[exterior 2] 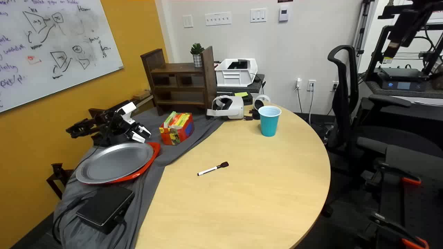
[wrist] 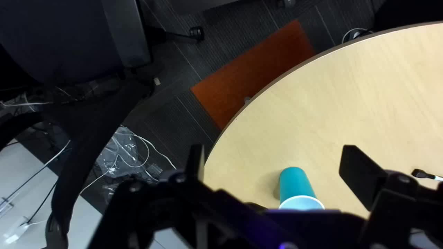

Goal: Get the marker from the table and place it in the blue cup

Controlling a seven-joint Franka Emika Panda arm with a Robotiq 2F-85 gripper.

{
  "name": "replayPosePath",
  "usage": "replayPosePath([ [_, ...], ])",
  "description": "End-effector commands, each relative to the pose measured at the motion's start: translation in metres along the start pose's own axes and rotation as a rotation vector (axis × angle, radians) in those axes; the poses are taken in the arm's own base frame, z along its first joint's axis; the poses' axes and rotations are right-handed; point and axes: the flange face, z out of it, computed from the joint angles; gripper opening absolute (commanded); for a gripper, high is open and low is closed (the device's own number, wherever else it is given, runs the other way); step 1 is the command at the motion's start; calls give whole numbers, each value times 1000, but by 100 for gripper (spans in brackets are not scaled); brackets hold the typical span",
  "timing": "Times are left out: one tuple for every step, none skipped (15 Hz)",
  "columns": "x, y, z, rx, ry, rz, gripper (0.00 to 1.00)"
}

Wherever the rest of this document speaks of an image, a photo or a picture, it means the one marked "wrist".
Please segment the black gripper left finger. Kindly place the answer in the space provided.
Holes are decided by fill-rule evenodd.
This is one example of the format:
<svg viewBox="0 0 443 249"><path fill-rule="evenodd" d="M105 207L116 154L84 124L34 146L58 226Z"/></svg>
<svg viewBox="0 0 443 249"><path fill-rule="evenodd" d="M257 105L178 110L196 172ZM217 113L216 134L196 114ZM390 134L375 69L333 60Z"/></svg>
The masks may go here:
<svg viewBox="0 0 443 249"><path fill-rule="evenodd" d="M171 175L170 182L195 219L214 222L228 229L242 230L249 219L258 218L256 208L240 201L224 189L211 189L202 176L204 146L193 143L182 171Z"/></svg>

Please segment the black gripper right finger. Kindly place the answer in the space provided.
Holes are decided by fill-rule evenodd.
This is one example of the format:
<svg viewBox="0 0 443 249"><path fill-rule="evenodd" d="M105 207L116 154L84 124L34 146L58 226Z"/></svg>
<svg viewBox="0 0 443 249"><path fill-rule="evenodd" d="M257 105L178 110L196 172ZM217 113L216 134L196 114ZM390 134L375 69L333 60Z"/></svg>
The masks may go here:
<svg viewBox="0 0 443 249"><path fill-rule="evenodd" d="M342 147L339 175L369 211L369 225L441 229L441 186L432 189L401 171L386 170L355 145Z"/></svg>

